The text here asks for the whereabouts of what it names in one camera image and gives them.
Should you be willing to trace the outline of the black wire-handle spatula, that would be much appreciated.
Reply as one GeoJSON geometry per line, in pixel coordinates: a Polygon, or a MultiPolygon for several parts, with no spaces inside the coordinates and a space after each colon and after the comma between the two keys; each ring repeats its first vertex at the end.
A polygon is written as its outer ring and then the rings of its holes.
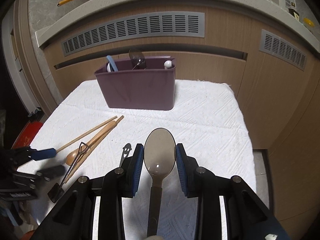
{"type": "Polygon", "coordinates": [[[67,182],[67,178],[71,176],[71,172],[74,170],[76,163],[79,161],[82,155],[84,155],[88,151],[88,149],[89,149],[89,145],[84,142],[81,142],[78,148],[78,153],[76,154],[63,180],[61,181],[60,184],[55,183],[52,189],[48,192],[48,197],[53,203],[56,203],[60,199],[60,197],[64,194],[64,190],[62,188],[63,185],[67,182]]]}

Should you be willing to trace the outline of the wooden spoon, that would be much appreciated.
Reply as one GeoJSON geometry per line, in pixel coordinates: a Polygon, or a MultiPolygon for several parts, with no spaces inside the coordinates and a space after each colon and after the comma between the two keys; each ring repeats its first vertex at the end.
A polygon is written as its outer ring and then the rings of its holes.
{"type": "MultiPolygon", "coordinates": [[[[107,131],[111,130],[116,126],[116,121],[111,121],[108,124],[106,124],[88,143],[88,146],[92,146],[102,135],[104,135],[107,131]]],[[[66,157],[66,164],[71,165],[73,160],[75,159],[76,155],[78,153],[78,150],[74,150],[71,153],[69,153],[66,157]]]]}

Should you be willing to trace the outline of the wooden chopstick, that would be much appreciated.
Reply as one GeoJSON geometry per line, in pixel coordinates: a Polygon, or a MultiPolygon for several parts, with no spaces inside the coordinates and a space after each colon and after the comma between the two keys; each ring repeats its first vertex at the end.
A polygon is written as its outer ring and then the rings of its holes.
{"type": "Polygon", "coordinates": [[[79,141],[79,140],[82,139],[83,137],[85,137],[85,136],[89,135],[90,133],[96,131],[97,129],[105,126],[105,125],[108,124],[109,122],[115,120],[116,118],[117,118],[117,116],[114,116],[114,117],[112,117],[112,118],[110,118],[110,119],[107,119],[106,121],[100,123],[99,125],[93,127],[92,129],[86,131],[85,133],[83,133],[83,134],[81,134],[80,136],[76,137],[75,139],[71,140],[71,141],[68,142],[67,144],[61,146],[60,148],[58,148],[58,149],[56,150],[56,152],[59,153],[60,151],[64,150],[65,148],[67,148],[67,147],[69,147],[69,146],[71,146],[72,144],[74,144],[75,142],[79,141]]]}
{"type": "MultiPolygon", "coordinates": [[[[121,122],[121,120],[124,119],[124,116],[120,116],[119,118],[117,118],[116,120],[116,126],[121,122]]],[[[97,146],[107,137],[107,135],[112,131],[109,130],[107,131],[104,135],[102,135],[92,146],[89,147],[88,151],[82,155],[82,157],[79,159],[79,161],[76,163],[74,170],[71,172],[71,176],[69,178],[67,178],[67,182],[71,179],[71,177],[73,176],[73,174],[75,174],[75,172],[78,170],[78,168],[82,165],[82,163],[89,157],[89,155],[97,148],[97,146]]]]}

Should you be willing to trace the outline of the steel smiley-handle spoon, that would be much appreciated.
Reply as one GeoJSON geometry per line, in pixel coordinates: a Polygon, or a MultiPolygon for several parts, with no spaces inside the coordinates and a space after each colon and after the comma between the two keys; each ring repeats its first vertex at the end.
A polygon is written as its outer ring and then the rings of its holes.
{"type": "Polygon", "coordinates": [[[121,154],[121,159],[120,159],[120,164],[119,167],[122,166],[125,158],[127,158],[129,156],[130,151],[132,150],[131,144],[127,143],[124,147],[123,147],[123,151],[121,154]]]}

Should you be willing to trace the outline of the blue-grey plastic spoon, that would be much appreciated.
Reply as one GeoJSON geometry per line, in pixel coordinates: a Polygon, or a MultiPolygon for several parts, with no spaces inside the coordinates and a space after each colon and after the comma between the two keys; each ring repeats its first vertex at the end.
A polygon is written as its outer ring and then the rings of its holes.
{"type": "Polygon", "coordinates": [[[112,56],[111,56],[111,55],[107,55],[106,58],[107,58],[107,60],[108,60],[108,63],[111,64],[111,66],[112,66],[112,68],[113,68],[113,72],[118,72],[118,71],[119,71],[119,70],[118,70],[118,67],[117,67],[114,59],[112,58],[112,56]]]}

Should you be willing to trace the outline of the white ball-end utensil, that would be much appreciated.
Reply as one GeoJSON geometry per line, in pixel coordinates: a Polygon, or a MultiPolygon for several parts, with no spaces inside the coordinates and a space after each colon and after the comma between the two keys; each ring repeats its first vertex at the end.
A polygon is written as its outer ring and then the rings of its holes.
{"type": "Polygon", "coordinates": [[[164,68],[165,69],[170,69],[172,67],[174,67],[174,64],[173,64],[173,62],[171,60],[167,60],[167,61],[164,62],[164,68]]]}

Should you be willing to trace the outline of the red floor mat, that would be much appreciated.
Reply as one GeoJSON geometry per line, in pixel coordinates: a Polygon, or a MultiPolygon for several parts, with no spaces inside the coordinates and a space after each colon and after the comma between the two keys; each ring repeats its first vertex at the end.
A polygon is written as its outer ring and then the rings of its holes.
{"type": "Polygon", "coordinates": [[[43,123],[39,121],[28,122],[15,140],[12,149],[29,146],[42,126],[43,123]]]}

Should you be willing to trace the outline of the white textured table cloth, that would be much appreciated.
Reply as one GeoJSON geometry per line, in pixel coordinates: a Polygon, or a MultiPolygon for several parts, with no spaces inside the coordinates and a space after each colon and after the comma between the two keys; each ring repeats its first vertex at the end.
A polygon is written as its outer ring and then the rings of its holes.
{"type": "Polygon", "coordinates": [[[123,199],[126,239],[144,239],[147,235],[152,178],[149,161],[161,168],[162,150],[183,144],[186,153],[216,176],[240,176],[256,187],[252,143],[234,93],[227,84],[204,81],[176,81],[175,104],[169,111],[116,109],[107,106],[95,80],[81,83],[41,127],[31,147],[54,148],[54,159],[30,161],[21,172],[36,171],[63,164],[79,144],[67,146],[86,131],[118,116],[120,123],[97,146],[74,174],[102,177],[120,164],[125,144],[146,147],[139,188],[133,198],[123,199]]]}

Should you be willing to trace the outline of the purple plastic utensil caddy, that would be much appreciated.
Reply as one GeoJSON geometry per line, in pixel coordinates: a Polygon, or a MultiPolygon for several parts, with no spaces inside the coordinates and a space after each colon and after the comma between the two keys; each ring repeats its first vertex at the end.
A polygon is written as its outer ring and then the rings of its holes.
{"type": "Polygon", "coordinates": [[[176,60],[170,56],[147,56],[146,68],[133,70],[131,60],[115,61],[118,72],[107,72],[107,64],[94,74],[110,108],[171,110],[175,102],[176,60]],[[164,68],[171,60],[174,67],[164,68]]]}

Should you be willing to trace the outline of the small grey vent grille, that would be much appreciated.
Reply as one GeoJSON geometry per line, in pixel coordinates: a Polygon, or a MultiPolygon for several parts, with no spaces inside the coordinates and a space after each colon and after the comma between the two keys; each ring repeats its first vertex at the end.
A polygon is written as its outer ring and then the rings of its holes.
{"type": "Polygon", "coordinates": [[[265,29],[261,30],[259,50],[279,58],[301,70],[305,69],[307,62],[306,54],[290,42],[265,29]]]}

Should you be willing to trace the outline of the long grey vent grille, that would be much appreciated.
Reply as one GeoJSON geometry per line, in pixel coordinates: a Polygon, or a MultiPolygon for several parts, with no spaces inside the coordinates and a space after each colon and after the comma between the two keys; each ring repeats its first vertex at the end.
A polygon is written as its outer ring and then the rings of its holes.
{"type": "Polygon", "coordinates": [[[61,42],[64,56],[102,44],[143,37],[205,36],[205,13],[194,11],[162,11],[122,17],[108,21],[61,42]]]}

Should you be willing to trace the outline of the yellow lid jar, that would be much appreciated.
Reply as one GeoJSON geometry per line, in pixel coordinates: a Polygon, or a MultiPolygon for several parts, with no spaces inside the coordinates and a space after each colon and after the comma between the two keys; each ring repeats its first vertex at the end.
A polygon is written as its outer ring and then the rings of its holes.
{"type": "Polygon", "coordinates": [[[314,28],[315,24],[308,18],[303,18],[303,24],[309,28],[314,28]]]}

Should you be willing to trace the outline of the dark sauce bottle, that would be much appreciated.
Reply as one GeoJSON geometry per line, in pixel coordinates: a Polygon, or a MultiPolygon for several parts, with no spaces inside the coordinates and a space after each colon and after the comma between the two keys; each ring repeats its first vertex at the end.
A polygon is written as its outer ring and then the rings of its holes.
{"type": "Polygon", "coordinates": [[[299,21],[299,13],[296,11],[295,7],[289,7],[288,11],[297,21],[299,21]]]}

